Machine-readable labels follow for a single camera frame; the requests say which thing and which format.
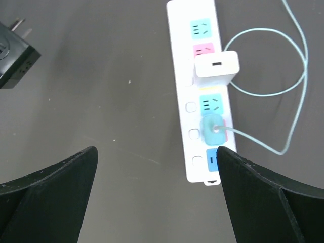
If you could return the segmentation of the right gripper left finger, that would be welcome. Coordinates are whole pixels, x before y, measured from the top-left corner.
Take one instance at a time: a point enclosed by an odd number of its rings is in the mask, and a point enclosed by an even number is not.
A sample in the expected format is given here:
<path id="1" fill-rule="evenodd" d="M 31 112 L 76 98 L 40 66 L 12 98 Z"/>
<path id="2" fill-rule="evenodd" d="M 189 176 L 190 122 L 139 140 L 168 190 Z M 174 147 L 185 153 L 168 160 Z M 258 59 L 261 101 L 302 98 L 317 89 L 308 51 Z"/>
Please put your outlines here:
<path id="1" fill-rule="evenodd" d="M 1 184 L 1 242 L 78 242 L 98 164 L 90 146 Z"/>

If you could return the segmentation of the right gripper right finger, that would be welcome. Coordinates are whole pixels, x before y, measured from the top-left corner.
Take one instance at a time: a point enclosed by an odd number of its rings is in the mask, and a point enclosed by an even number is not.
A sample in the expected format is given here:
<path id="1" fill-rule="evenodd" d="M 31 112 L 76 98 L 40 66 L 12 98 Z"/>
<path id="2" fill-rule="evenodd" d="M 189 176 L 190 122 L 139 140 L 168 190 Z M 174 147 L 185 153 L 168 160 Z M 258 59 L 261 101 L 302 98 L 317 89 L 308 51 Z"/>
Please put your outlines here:
<path id="1" fill-rule="evenodd" d="M 323 189 L 220 146 L 217 163 L 237 242 L 323 242 Z"/>

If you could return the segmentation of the teal charger plug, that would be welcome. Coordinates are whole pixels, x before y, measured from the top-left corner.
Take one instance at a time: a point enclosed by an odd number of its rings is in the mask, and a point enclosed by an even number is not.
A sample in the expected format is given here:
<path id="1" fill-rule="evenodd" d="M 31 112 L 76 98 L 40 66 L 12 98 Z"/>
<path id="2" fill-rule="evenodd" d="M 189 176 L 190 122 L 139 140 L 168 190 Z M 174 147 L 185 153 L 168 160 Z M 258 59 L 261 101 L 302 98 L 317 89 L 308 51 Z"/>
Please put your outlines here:
<path id="1" fill-rule="evenodd" d="M 204 142 L 208 146 L 222 145 L 226 141 L 225 131 L 220 129 L 223 126 L 223 118 L 221 115 L 213 114 L 202 118 L 201 128 Z"/>

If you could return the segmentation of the white charger adapter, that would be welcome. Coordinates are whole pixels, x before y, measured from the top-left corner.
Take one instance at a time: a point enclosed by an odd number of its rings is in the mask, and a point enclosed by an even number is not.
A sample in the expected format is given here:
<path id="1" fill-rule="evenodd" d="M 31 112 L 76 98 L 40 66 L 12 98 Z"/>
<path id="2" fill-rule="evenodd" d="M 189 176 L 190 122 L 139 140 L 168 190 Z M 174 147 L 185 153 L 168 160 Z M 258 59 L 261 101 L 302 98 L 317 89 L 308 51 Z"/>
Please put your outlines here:
<path id="1" fill-rule="evenodd" d="M 194 59 L 195 75 L 200 87 L 228 85 L 240 71 L 236 51 L 198 55 Z"/>

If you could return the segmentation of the black cube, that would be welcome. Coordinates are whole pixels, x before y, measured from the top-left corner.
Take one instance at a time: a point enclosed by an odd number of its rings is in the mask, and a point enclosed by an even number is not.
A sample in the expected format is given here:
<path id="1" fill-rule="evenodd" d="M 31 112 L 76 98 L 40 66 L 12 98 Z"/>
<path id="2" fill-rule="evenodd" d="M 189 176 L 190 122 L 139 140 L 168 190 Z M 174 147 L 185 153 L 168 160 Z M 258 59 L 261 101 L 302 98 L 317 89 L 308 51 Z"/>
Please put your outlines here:
<path id="1" fill-rule="evenodd" d="M 12 89 L 41 57 L 15 30 L 25 20 L 18 18 L 11 25 L 1 24 L 1 89 Z"/>

